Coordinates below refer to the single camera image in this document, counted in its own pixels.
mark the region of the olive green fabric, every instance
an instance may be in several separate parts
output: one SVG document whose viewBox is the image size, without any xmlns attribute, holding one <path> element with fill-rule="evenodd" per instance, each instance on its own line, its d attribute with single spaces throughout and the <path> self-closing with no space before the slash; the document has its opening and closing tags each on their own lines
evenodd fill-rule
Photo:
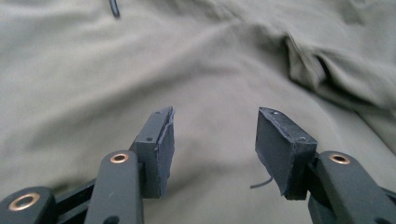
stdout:
<svg viewBox="0 0 396 224">
<path fill-rule="evenodd" d="M 60 192 L 172 105 L 168 194 L 146 223 L 310 223 L 254 150 L 277 109 L 396 191 L 392 1 L 119 0 L 0 4 L 0 198 Z"/>
</svg>

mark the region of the black plastic linkage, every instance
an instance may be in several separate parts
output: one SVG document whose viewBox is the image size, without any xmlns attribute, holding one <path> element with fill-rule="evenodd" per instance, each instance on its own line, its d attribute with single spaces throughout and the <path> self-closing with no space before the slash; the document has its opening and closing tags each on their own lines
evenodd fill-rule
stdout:
<svg viewBox="0 0 396 224">
<path fill-rule="evenodd" d="M 84 223 L 143 223 L 137 157 L 132 151 L 103 158 Z"/>
<path fill-rule="evenodd" d="M 55 200 L 50 189 L 22 189 L 0 202 L 1 223 L 53 223 L 57 218 Z"/>
<path fill-rule="evenodd" d="M 55 198 L 59 214 L 57 224 L 83 223 L 94 185 L 95 179 Z"/>
<path fill-rule="evenodd" d="M 396 223 L 396 206 L 353 157 L 323 152 L 317 170 L 338 223 Z"/>
<path fill-rule="evenodd" d="M 308 202 L 309 214 L 314 224 L 335 224 L 334 211 L 318 202 L 312 195 Z"/>
<path fill-rule="evenodd" d="M 393 202 L 393 204 L 396 206 L 396 193 L 392 192 L 388 189 L 382 189 L 384 192 L 387 194 L 387 196 L 390 198 L 390 200 Z"/>
</svg>

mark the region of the black wire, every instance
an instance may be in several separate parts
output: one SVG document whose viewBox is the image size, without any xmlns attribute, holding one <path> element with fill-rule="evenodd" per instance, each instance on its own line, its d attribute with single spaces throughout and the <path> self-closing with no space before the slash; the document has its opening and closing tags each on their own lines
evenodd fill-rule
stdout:
<svg viewBox="0 0 396 224">
<path fill-rule="evenodd" d="M 257 184 L 257 185 L 252 185 L 252 186 L 250 186 L 250 188 L 251 189 L 256 189 L 256 188 L 259 188 L 259 187 L 262 187 L 262 186 L 265 186 L 265 185 L 267 185 L 267 184 L 269 184 L 269 183 L 271 183 L 271 181 L 273 180 L 273 178 L 272 177 L 270 177 L 268 180 L 266 180 L 265 182 L 263 182 L 263 183 L 260 183 L 260 184 Z"/>
<path fill-rule="evenodd" d="M 110 2 L 111 11 L 113 12 L 113 16 L 118 19 L 120 17 L 120 12 L 119 12 L 119 8 L 117 7 L 116 0 L 109 0 L 109 2 Z"/>
</svg>

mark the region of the brass grommet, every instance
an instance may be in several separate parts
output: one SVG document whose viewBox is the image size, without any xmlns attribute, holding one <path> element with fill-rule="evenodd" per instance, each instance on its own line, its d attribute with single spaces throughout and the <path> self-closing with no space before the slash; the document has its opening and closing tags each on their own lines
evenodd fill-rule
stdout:
<svg viewBox="0 0 396 224">
<path fill-rule="evenodd" d="M 39 198 L 40 195 L 37 193 L 27 193 L 12 201 L 12 203 L 8 206 L 8 209 L 11 211 L 21 211 L 35 204 Z M 20 203 L 23 199 L 30 199 L 30 201 L 27 203 Z"/>
<path fill-rule="evenodd" d="M 129 156 L 127 154 L 119 153 L 117 155 L 112 156 L 110 161 L 113 163 L 122 163 L 122 162 L 127 161 L 128 158 L 129 158 Z"/>
<path fill-rule="evenodd" d="M 344 165 L 350 164 L 350 159 L 340 154 L 332 154 L 330 160 Z"/>
</svg>

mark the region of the black cord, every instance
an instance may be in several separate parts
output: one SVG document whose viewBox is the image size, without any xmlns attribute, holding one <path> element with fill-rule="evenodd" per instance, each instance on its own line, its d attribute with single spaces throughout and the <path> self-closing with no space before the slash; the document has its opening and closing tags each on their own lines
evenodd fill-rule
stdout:
<svg viewBox="0 0 396 224">
<path fill-rule="evenodd" d="M 268 180 L 266 180 L 265 182 L 263 182 L 263 183 L 260 183 L 260 184 L 257 184 L 257 185 L 252 185 L 252 186 L 250 186 L 250 188 L 251 189 L 256 189 L 256 188 L 259 188 L 259 187 L 262 187 L 262 186 L 265 186 L 265 185 L 267 185 L 267 184 L 269 184 L 269 183 L 271 183 L 271 181 L 273 180 L 273 178 L 272 177 L 270 177 Z"/>
<path fill-rule="evenodd" d="M 118 19 L 120 17 L 119 8 L 117 7 L 116 0 L 109 0 L 111 11 L 113 12 L 113 16 Z"/>
</svg>

